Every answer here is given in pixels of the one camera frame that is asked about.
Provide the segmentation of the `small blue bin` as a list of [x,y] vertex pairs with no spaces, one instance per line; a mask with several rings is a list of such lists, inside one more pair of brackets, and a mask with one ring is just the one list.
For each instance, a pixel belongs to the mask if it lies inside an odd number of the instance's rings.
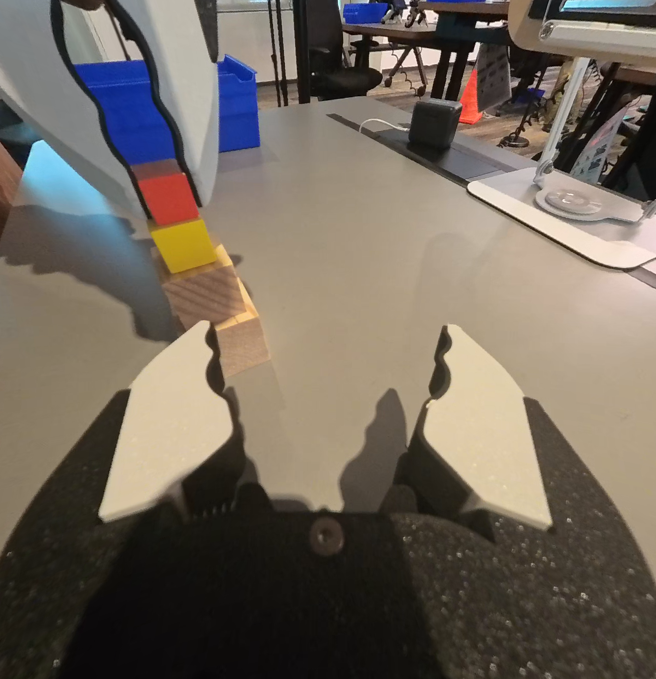
[[387,2],[344,4],[342,18],[349,25],[375,24],[382,21],[388,10]]

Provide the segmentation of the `small red wooden cube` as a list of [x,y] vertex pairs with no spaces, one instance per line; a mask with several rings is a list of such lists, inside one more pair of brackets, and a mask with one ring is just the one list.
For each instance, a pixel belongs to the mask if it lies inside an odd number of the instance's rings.
[[156,225],[163,227],[199,219],[188,177],[175,158],[133,164],[130,170]]

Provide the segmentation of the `white object at corner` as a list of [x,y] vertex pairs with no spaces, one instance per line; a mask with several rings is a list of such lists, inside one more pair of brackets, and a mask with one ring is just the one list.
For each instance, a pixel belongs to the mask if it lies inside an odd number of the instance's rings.
[[590,263],[628,272],[656,260],[656,215],[644,205],[554,171],[534,182],[536,168],[472,181],[467,191]]

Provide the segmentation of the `black cube charger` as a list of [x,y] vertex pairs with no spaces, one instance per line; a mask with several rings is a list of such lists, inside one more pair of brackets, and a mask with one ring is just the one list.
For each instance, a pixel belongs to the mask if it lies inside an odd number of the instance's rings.
[[446,151],[455,136],[462,104],[454,100],[419,100],[412,111],[409,143],[434,151]]

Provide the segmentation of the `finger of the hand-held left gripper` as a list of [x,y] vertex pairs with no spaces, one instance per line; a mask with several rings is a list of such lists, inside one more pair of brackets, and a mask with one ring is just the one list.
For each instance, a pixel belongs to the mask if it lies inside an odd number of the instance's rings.
[[219,159],[219,73],[195,1],[110,1],[147,65],[177,160],[205,208]]
[[95,190],[146,219],[101,106],[71,62],[63,23],[60,1],[0,1],[0,96]]

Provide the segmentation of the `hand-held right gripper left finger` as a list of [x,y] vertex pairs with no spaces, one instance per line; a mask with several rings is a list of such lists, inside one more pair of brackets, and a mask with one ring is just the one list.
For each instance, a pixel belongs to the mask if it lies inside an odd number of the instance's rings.
[[130,385],[98,516],[111,523],[171,503],[186,519],[229,505],[247,466],[230,402],[216,389],[208,321],[159,353]]

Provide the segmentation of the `orange traffic cone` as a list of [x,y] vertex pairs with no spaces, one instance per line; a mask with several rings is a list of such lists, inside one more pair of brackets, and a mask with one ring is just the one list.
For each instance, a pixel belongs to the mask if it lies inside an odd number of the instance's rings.
[[477,71],[473,69],[459,99],[459,103],[462,104],[462,111],[459,116],[459,123],[461,124],[474,125],[483,117],[483,113],[478,108],[477,84]]

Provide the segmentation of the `thin black tripod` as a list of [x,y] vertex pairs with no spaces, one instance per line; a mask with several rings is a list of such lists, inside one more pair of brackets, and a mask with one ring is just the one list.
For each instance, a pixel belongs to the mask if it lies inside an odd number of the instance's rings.
[[280,1],[266,1],[270,27],[271,61],[278,107],[289,105],[285,45]]

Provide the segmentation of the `hanging printed paper sheet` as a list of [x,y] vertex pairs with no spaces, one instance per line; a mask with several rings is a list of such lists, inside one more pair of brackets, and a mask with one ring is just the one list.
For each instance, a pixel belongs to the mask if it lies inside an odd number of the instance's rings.
[[511,99],[509,51],[506,46],[481,44],[475,69],[477,108],[480,112]]

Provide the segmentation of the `small yellow wooden cube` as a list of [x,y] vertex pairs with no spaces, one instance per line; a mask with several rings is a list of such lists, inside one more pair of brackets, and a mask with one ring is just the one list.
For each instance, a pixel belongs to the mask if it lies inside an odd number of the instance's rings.
[[215,246],[201,217],[169,225],[147,222],[149,233],[170,274],[213,264]]

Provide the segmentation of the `medium natural wooden cube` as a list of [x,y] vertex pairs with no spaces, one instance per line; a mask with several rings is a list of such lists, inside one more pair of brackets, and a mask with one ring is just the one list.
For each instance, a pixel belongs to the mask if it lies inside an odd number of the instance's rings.
[[161,288],[184,330],[202,320],[220,325],[247,311],[242,283],[227,250],[218,244],[214,253],[214,262],[172,274],[158,250],[151,249]]

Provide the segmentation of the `black upright pole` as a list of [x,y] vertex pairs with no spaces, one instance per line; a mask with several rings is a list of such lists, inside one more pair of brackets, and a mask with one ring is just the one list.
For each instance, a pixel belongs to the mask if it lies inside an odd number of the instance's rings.
[[298,103],[310,103],[311,71],[308,45],[307,1],[292,1]]

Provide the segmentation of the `brown work table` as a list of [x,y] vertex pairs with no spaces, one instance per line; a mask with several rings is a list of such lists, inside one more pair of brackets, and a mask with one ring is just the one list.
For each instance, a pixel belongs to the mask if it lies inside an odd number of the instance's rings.
[[[460,12],[460,6],[454,5],[450,12],[435,10],[435,13],[437,23],[434,26],[415,24],[406,28],[401,23],[343,23],[344,33],[361,37],[350,47],[350,52],[355,55],[355,66],[368,66],[371,52],[393,51],[402,47],[403,53],[383,80],[384,87],[391,87],[396,72],[402,70],[407,55],[413,53],[422,78],[422,85],[416,89],[416,95],[421,97],[430,89],[431,98],[459,100],[462,78],[475,48],[479,45],[510,46],[506,24],[501,27],[478,27],[478,24],[506,22],[506,11],[492,10],[487,15],[481,15]],[[432,86],[426,80],[422,63],[423,48],[440,54]]]

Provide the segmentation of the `blue plastic storage bin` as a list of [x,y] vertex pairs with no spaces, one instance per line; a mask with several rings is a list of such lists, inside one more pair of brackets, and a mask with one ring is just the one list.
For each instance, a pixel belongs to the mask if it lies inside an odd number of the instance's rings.
[[[75,69],[101,105],[110,138],[129,165],[176,158],[143,60],[76,64]],[[259,147],[256,71],[230,55],[217,70],[219,152]]]

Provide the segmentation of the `large natural wooden cube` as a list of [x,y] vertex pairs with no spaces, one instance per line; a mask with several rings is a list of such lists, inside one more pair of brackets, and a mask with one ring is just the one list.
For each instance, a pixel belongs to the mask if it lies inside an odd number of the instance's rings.
[[231,378],[270,360],[264,328],[245,285],[238,279],[245,311],[213,324],[224,378]]

